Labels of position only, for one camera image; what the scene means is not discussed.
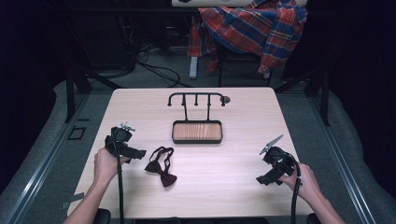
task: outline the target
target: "plaid fabric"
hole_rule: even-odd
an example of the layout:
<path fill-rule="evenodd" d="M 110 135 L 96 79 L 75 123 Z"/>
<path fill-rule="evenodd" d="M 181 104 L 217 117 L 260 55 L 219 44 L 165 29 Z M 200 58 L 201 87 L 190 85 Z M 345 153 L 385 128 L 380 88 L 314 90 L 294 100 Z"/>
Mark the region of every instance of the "plaid fabric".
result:
<path fill-rule="evenodd" d="M 307 11 L 295 0 L 254 0 L 244 8 L 199 8 L 202 20 L 191 27 L 188 54 L 212 55 L 214 70 L 217 51 L 213 38 L 236 53 L 254 53 L 262 58 L 260 73 L 283 64 L 303 34 Z"/>

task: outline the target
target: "hand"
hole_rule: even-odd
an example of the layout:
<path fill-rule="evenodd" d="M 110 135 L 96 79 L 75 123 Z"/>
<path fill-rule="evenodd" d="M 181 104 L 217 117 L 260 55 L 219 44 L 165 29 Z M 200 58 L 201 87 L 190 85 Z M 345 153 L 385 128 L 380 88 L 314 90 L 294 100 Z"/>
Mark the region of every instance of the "hand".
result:
<path fill-rule="evenodd" d="M 120 157 L 120 163 L 130 160 L 128 157 Z M 94 160 L 94 182 L 108 184 L 117 174 L 117 158 L 111 155 L 105 148 L 99 149 Z"/>
<path fill-rule="evenodd" d="M 301 171 L 301 183 L 298 195 L 304 199 L 306 202 L 311 202 L 315 200 L 317 197 L 322 195 L 318 181 L 315 178 L 314 172 L 308 165 L 303 163 L 299 163 L 300 171 Z M 289 186 L 291 190 L 294 190 L 294 185 L 296 183 L 297 178 L 297 169 L 294 169 L 294 172 L 290 176 L 282 175 L 279 180 L 284 182 L 286 185 Z"/>

